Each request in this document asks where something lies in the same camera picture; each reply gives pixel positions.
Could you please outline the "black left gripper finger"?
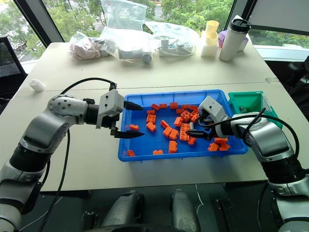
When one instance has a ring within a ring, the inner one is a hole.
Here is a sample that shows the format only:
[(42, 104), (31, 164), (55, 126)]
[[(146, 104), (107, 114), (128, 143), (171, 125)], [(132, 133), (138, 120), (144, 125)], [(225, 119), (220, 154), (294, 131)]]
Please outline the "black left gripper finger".
[(113, 136), (114, 138), (120, 138), (120, 139), (132, 139), (143, 135), (144, 133), (139, 131), (127, 130), (127, 131), (116, 131)]
[(141, 111), (143, 110), (143, 107), (130, 101), (124, 101), (124, 109), (131, 111)]

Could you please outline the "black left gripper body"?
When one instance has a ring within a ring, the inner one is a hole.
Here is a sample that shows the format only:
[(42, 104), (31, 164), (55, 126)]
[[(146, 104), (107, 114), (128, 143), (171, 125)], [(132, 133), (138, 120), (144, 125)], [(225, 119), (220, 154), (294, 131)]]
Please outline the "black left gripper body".
[(115, 116), (105, 116), (102, 119), (101, 126), (104, 128), (109, 128), (111, 131), (110, 135), (114, 137), (119, 137), (120, 133), (118, 131), (118, 128), (116, 127), (116, 122), (119, 121), (119, 118), (119, 114)]

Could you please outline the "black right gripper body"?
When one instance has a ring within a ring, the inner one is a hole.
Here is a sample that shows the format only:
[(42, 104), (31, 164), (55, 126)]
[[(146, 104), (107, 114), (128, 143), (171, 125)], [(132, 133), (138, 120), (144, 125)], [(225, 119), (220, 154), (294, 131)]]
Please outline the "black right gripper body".
[(215, 126), (212, 126), (212, 124), (214, 124), (214, 120), (206, 110), (201, 110), (198, 115), (204, 117), (203, 121), (198, 121), (198, 125), (202, 127), (203, 130), (209, 135), (208, 141), (212, 140), (217, 135)]

